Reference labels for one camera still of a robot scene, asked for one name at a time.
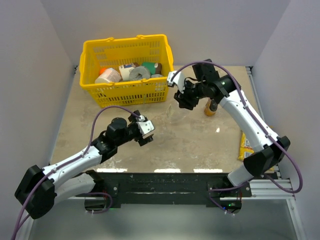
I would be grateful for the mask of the clear plastic bottle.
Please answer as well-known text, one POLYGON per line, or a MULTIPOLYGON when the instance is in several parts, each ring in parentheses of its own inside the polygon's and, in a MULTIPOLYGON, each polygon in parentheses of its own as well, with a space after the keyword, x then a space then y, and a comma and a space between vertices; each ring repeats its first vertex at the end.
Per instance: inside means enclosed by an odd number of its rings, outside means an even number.
POLYGON ((174 125, 184 120, 190 113, 191 110, 180 108, 178 103, 171 103, 165 115, 168 123, 174 125))

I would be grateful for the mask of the orange drink bottle blue label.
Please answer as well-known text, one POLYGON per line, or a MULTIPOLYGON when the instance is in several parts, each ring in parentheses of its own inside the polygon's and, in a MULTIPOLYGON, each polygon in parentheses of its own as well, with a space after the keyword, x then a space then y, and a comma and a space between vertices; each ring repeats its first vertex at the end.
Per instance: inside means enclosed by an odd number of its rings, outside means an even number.
POLYGON ((216 114, 216 111, 218 109, 218 104, 214 99, 208 99, 205 108, 204 108, 204 114, 208 117, 211 117, 216 114))

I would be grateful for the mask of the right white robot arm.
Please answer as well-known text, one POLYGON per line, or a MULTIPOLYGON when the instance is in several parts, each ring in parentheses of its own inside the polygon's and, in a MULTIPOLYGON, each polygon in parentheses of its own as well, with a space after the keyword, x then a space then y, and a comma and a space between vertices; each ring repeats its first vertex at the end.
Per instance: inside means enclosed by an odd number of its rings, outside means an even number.
POLYGON ((217 77, 217 64, 211 60, 196 61, 190 65, 196 76, 194 80, 187 80, 181 69, 171 71, 167 77, 167 85, 177 87, 174 99, 179 107, 192 110, 200 99, 214 100, 234 119, 254 151, 240 167, 227 175, 227 181, 222 185, 223 192, 233 197, 241 190, 242 184, 280 163, 291 142, 286 136, 280 137, 263 121, 228 70, 224 76, 217 77))

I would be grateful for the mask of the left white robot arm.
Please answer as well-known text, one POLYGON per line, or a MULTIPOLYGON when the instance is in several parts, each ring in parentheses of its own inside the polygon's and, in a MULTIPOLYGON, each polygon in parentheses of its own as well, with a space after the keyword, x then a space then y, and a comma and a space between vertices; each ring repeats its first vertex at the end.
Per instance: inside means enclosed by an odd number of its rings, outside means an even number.
POLYGON ((29 167, 14 194, 22 204, 22 211, 35 220, 73 196, 99 196, 104 181, 88 169, 113 157, 125 143, 134 140, 143 146, 153 141, 154 129, 152 121, 136 110, 128 119, 114 118, 106 130, 97 138, 91 137, 88 145, 75 155, 43 168, 29 167))

